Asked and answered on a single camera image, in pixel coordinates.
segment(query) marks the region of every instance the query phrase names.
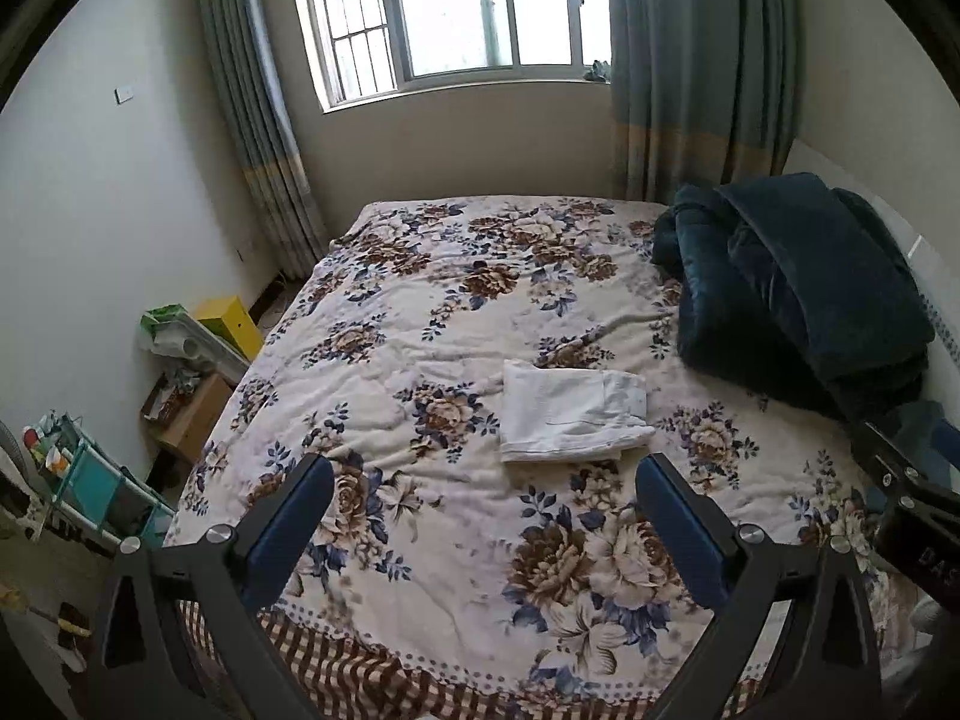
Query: bed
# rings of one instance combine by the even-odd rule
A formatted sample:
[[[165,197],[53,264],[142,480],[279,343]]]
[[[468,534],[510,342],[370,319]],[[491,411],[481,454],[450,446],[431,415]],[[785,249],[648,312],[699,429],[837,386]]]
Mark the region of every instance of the bed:
[[[569,197],[375,203],[267,337],[167,543],[237,522],[306,452],[333,462],[334,503],[261,617],[323,714],[637,717],[709,622],[632,507],[645,452],[501,463],[504,359],[643,375],[650,449],[777,541],[846,535],[883,656],[911,646],[914,596],[867,560],[839,426],[676,356],[680,285],[650,264],[661,211]],[[212,652],[198,610],[186,617]]]

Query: wall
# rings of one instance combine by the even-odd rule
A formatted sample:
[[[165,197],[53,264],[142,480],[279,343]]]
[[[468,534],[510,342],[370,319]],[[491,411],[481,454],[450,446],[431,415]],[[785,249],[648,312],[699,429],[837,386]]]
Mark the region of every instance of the wall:
[[[123,85],[134,97],[118,106]],[[137,413],[157,359],[136,348],[140,314],[250,303],[276,271],[198,0],[81,0],[0,114],[0,418],[16,432],[52,408],[83,415],[145,474]]]
[[[294,0],[263,0],[304,165],[333,235],[376,200],[608,196],[606,85],[527,81],[398,95],[323,113]]]
[[[930,242],[883,197],[803,141],[794,141],[784,171],[816,173],[829,187],[855,191],[870,202],[887,225],[909,262],[920,293],[936,311],[936,338],[928,346],[929,367],[923,377],[922,396],[940,402],[947,419],[960,425],[960,353],[950,351],[960,340],[960,280]],[[960,470],[951,468],[950,478],[954,490],[960,493]]]
[[[885,0],[803,0],[800,139],[882,196],[960,274],[960,106]]]

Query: window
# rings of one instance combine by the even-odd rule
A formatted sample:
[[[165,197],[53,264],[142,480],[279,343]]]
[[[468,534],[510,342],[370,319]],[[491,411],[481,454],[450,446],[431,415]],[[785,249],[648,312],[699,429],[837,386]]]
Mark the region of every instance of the window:
[[[610,61],[608,0],[308,0],[332,105]]]

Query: folded blanket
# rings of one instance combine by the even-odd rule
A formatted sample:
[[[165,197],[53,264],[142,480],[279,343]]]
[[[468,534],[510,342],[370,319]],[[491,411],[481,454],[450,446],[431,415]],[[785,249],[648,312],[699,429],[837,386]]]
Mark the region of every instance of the folded blanket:
[[[848,419],[919,394],[933,328],[862,197],[810,173],[686,186],[656,223],[653,258],[685,284],[690,367]]]

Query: curtain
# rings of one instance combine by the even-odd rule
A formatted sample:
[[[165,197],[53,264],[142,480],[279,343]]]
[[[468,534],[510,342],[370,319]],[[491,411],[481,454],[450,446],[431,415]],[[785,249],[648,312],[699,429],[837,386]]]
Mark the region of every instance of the curtain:
[[[800,98],[797,0],[611,0],[614,194],[778,175]]]
[[[328,234],[299,157],[260,0],[200,0],[217,93],[285,274],[306,278]]]

